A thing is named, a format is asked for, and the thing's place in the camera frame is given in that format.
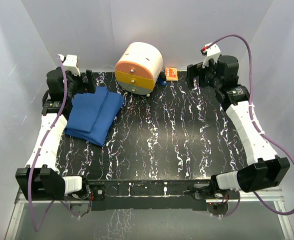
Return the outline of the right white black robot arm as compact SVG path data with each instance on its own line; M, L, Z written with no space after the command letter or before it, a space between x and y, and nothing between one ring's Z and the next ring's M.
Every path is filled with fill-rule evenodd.
M238 59L220 55L217 61L187 66L186 82L189 88L198 79L199 87L212 87L216 99L232 121L245 149L247 166L239 171L215 174L208 187L201 191L219 199L228 190L246 193L277 187L290 168L287 157L279 157L272 146L255 129L257 120L249 105L248 89L238 83Z

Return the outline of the blue surgical cloth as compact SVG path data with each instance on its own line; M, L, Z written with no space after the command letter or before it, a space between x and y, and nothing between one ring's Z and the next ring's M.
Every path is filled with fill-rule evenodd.
M65 134L101 147L124 104L124 97L98 86L95 93L77 94L72 104Z

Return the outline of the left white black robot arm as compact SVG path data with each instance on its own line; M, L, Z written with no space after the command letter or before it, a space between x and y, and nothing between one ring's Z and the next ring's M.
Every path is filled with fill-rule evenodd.
M48 72L46 77L48 90L42 99L37 141L25 167L16 170L15 178L26 200L59 201L72 194L83 200L90 194L86 178L60 176L56 170L56 156L73 108L73 98L95 93L96 80L91 70L76 76L60 67Z

